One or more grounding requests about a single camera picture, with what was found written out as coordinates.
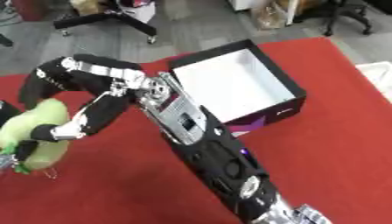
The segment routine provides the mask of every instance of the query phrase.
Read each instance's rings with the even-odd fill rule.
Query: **office chair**
[[[295,23],[302,23],[307,18],[328,18],[326,31],[327,37],[333,35],[333,26],[340,16],[349,17],[365,25],[364,35],[372,34],[372,25],[365,18],[367,6],[363,3],[348,3],[347,0],[327,0],[318,7],[306,10],[294,19]]]
[[[14,43],[10,39],[6,38],[3,34],[0,33],[0,45],[10,47],[10,46],[13,46]]]
[[[107,19],[116,19],[125,23],[126,25],[132,26],[133,28],[139,30],[148,35],[147,42],[149,44],[154,44],[157,41],[157,29],[152,27],[142,21],[139,21],[133,18],[128,11],[124,11],[121,9],[119,4],[123,4],[123,6],[131,6],[130,0],[108,0],[103,3],[103,7],[105,8],[104,12],[96,13],[87,16],[79,16],[79,17],[66,17],[61,19],[60,21],[55,21],[53,23],[54,28],[57,30],[63,30],[69,27],[77,26],[77,25],[87,25],[92,24],[99,21],[104,21]],[[63,36],[68,36],[68,31],[63,31]]]

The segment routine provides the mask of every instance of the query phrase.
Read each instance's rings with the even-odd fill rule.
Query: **chair leg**
[[[331,4],[324,4],[316,8],[306,10],[301,15],[294,18],[294,23],[302,23],[308,18],[329,18],[335,10],[335,6]]]
[[[348,11],[355,11],[360,14],[362,17],[365,17],[367,14],[368,7],[362,4],[348,4],[344,7]]]
[[[326,25],[326,31],[324,33],[325,36],[330,37],[333,35],[333,26],[335,25],[336,21],[338,20],[338,17],[339,17],[339,13],[336,10],[333,13],[333,16],[328,21],[328,24]]]
[[[353,18],[357,20],[358,22],[362,23],[365,25],[365,30],[363,31],[363,34],[365,35],[370,35],[372,33],[372,25],[370,24],[369,20],[363,16],[361,16],[359,13],[356,13],[354,11],[344,11],[341,13],[342,16],[348,17],[348,18]]]
[[[3,34],[0,34],[0,45],[11,47],[14,45],[14,43],[10,39],[3,36]]]
[[[98,13],[98,14],[93,14],[93,15],[88,15],[83,17],[72,17],[60,21],[55,21],[53,25],[56,30],[60,30],[60,29],[66,29],[68,27],[77,26],[77,25],[92,24],[98,21],[106,20],[108,18],[109,17],[105,13]]]
[[[149,24],[143,23],[125,13],[113,14],[112,18],[116,18],[123,23],[134,27],[135,29],[143,32],[149,36],[148,42],[149,44],[153,44],[157,38],[157,29]]]

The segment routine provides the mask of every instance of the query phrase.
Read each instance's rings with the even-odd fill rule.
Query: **black chair base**
[[[88,25],[99,21],[104,21],[107,19],[116,19],[119,20],[126,25],[129,25],[140,32],[147,34],[149,37],[147,39],[149,44],[154,44],[157,40],[157,29],[153,26],[150,26],[146,23],[143,23],[132,16],[128,15],[122,10],[105,10],[103,13],[97,13],[87,16],[81,17],[70,17],[65,18],[60,21],[55,21],[53,23],[54,28],[57,30],[64,30],[69,27],[77,26],[77,25]],[[68,36],[68,31],[63,31],[63,36]]]
[[[328,18],[326,31],[324,35],[327,37],[333,35],[333,26],[340,16],[353,18],[365,25],[363,30],[364,35],[370,35],[372,33],[372,25],[369,20],[365,18],[367,13],[367,6],[361,4],[348,4],[346,1],[342,3],[336,3],[334,1],[328,1],[327,3],[321,4],[319,7],[315,7],[306,10],[303,14],[297,16],[294,19],[294,23],[302,23],[308,18]]]
[[[14,45],[14,43],[10,39],[6,38],[3,34],[0,34],[0,45],[11,47]]]

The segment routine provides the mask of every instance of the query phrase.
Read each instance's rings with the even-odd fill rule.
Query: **cable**
[[[10,24],[0,24],[0,27],[4,27],[4,26],[9,26],[9,25],[17,25],[17,24],[21,24],[23,21],[17,21],[15,23],[10,23]]]
[[[6,21],[8,21],[8,20],[11,20],[11,19],[13,19],[13,18],[15,18],[15,17],[17,17],[18,16],[18,14],[17,13],[14,13],[12,16],[10,16],[10,17],[7,17],[7,18],[0,18],[0,23],[2,23],[2,22],[6,22]]]

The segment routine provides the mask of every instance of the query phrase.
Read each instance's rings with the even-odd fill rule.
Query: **chair wheel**
[[[153,44],[155,44],[155,42],[157,42],[157,36],[153,36],[153,37],[148,37],[147,38],[147,43],[149,45],[153,45]]]
[[[71,33],[69,31],[61,31],[61,35],[63,35],[63,37],[69,37],[71,36]]]
[[[333,31],[326,31],[324,33],[324,36],[326,36],[326,37],[331,37],[332,35],[333,35]]]
[[[367,29],[365,29],[363,32],[363,35],[371,35],[373,32],[372,32],[372,28],[367,28]]]

